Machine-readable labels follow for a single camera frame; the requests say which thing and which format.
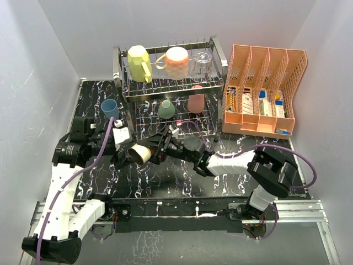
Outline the cream and brown cup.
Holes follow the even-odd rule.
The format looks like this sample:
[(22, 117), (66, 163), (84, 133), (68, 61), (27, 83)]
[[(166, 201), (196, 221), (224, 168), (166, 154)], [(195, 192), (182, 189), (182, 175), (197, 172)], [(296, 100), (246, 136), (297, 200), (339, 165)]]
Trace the cream and brown cup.
[(149, 148), (139, 144), (134, 144), (130, 147), (128, 149), (128, 154), (131, 159), (140, 166), (146, 163), (152, 156)]

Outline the blue plastic cup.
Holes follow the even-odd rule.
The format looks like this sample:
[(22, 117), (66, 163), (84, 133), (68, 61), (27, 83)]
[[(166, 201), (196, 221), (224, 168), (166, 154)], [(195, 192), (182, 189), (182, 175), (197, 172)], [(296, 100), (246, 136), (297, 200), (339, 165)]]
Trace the blue plastic cup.
[(117, 105), (117, 102), (114, 99), (106, 99), (100, 105), (101, 110), (103, 111), (107, 119), (114, 118), (119, 119), (120, 112)]

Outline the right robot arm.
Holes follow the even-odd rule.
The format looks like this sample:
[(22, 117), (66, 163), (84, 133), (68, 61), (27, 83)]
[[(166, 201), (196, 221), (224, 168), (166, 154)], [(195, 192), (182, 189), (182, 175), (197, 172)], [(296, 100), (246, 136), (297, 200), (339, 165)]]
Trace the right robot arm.
[(278, 198), (287, 198), (297, 174), (297, 163), (273, 146), (256, 145), (239, 153), (222, 154), (207, 149), (202, 138), (192, 136), (179, 141), (170, 129), (139, 141), (128, 151), (143, 165), (156, 165), (166, 157), (191, 162), (196, 173), (204, 177), (222, 174), (248, 174), (257, 181), (245, 205), (230, 210), (237, 218), (262, 219), (266, 209)]

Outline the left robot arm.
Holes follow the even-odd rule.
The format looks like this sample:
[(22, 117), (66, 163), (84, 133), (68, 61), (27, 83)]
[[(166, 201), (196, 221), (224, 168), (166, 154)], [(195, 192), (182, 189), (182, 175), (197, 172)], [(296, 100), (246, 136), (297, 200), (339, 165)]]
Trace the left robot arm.
[(74, 264), (82, 247), (82, 239), (100, 218), (109, 220), (114, 213), (110, 197), (96, 194), (72, 215), (72, 204), (83, 173), (93, 169), (103, 156), (117, 154), (121, 143), (130, 140), (122, 121), (111, 117), (97, 139), (93, 118), (76, 117), (70, 131), (60, 138), (52, 158), (52, 175), (46, 202), (31, 236), (23, 238), (22, 250), (40, 264), (57, 262)]

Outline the metal two-tier dish rack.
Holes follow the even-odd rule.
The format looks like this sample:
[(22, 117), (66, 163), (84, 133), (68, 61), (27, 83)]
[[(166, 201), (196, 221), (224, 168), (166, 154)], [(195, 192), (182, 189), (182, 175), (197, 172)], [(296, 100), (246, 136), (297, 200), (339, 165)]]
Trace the metal two-tier dish rack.
[[(219, 142), (222, 130), (222, 97), (228, 73), (228, 62), (218, 37), (209, 41), (183, 43), (189, 57), (199, 51), (209, 51), (212, 55), (212, 76), (205, 83), (193, 81), (190, 77), (172, 80), (163, 70), (153, 69), (151, 83), (136, 82), (131, 78), (127, 62), (127, 51), (113, 48), (113, 79), (119, 100), (123, 105), (127, 127), (133, 141), (154, 135), (166, 125), (177, 121), (193, 121), (194, 125), (183, 125), (179, 137), (211, 136)], [(204, 111), (194, 114), (188, 111), (188, 99), (193, 94), (205, 95)], [(170, 119), (162, 119), (157, 111), (162, 101), (169, 100), (175, 106)]]

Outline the green ceramic cup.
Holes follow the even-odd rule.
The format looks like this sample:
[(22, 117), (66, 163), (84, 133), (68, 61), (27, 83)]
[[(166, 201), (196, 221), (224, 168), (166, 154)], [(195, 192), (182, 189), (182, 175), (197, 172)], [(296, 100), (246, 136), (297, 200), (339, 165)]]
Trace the green ceramic cup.
[(161, 102), (157, 114), (162, 119), (170, 119), (175, 113), (175, 106), (169, 100), (164, 100)]

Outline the pink plastic cup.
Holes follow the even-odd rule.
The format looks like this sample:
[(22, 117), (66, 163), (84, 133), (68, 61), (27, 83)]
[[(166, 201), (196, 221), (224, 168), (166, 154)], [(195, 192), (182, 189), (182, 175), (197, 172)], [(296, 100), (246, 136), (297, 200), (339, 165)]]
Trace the pink plastic cup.
[(188, 99), (188, 111), (194, 114), (198, 114), (204, 111), (205, 108), (205, 95), (204, 94), (193, 94)]

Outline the yellow-green faceted mug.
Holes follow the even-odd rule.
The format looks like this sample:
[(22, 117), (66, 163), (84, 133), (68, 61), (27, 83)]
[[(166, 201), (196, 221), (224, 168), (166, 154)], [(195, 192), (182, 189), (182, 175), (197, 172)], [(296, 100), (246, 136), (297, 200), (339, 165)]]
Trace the yellow-green faceted mug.
[(142, 45), (132, 46), (127, 52), (131, 78), (136, 82), (152, 82), (152, 65), (149, 53)]

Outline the clear glass cup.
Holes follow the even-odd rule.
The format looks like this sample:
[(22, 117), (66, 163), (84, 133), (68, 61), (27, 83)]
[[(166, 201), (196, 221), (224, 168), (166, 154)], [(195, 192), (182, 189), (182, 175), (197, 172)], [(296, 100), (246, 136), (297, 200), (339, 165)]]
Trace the clear glass cup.
[(197, 52), (192, 58), (190, 78), (198, 83), (205, 83), (212, 76), (213, 55), (205, 50)]

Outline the yellow patterned box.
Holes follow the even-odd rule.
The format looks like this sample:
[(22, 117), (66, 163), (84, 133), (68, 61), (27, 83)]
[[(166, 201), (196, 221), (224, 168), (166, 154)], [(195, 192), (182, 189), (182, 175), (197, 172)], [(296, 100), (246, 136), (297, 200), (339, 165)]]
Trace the yellow patterned box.
[(236, 91), (228, 88), (226, 94), (226, 111), (235, 113), (237, 111)]

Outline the white red box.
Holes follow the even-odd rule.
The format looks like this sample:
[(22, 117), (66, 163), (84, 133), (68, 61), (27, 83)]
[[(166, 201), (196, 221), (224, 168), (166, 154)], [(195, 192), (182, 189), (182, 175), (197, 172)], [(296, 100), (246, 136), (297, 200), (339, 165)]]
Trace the white red box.
[(242, 95), (242, 113), (253, 114), (253, 100), (250, 93), (244, 93)]

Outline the orange plastic file organizer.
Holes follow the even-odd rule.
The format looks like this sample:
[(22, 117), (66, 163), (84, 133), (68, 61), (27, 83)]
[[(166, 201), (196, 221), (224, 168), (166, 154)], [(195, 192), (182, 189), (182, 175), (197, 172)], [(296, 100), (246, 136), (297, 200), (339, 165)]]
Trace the orange plastic file organizer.
[[(223, 92), (222, 131), (230, 134), (289, 139), (295, 126), (293, 99), (307, 67), (304, 50), (274, 47), (233, 45), (228, 65), (228, 74)], [(226, 111), (228, 88), (236, 91), (237, 111)], [(275, 110), (276, 93), (284, 97), (285, 117), (278, 118)], [(242, 95), (250, 93), (253, 114), (242, 113)], [(262, 116), (259, 100), (272, 104), (273, 116)], [(279, 128), (290, 135), (277, 134)]]

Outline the white green box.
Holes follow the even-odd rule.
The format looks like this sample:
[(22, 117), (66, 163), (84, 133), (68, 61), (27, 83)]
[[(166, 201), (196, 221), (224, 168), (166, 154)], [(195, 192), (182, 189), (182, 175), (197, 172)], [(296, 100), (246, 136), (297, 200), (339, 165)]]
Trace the white green box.
[(260, 99), (259, 112), (262, 116), (273, 116), (272, 104), (266, 99)]

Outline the blue white box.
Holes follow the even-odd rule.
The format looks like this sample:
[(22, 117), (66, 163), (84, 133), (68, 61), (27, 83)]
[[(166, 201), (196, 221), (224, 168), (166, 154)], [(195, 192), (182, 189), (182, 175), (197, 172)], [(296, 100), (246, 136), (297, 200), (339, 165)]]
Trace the blue white box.
[(284, 97), (283, 97), (283, 94), (282, 94), (281, 91), (276, 93), (275, 110), (276, 110), (276, 116), (278, 118), (284, 118), (285, 117)]

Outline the aluminium frame rail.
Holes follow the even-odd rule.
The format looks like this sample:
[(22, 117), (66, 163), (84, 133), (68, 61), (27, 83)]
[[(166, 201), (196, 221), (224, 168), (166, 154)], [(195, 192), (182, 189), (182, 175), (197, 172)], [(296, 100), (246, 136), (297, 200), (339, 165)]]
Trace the aluminium frame rail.
[(319, 200), (279, 200), (264, 211), (250, 211), (244, 198), (88, 199), (53, 211), (36, 207), (34, 231), (24, 238), (23, 250), (38, 261), (73, 264), (82, 240), (98, 226), (110, 232), (227, 231), (257, 241), (268, 238), (279, 223), (316, 223), (330, 264), (340, 260), (328, 220)]

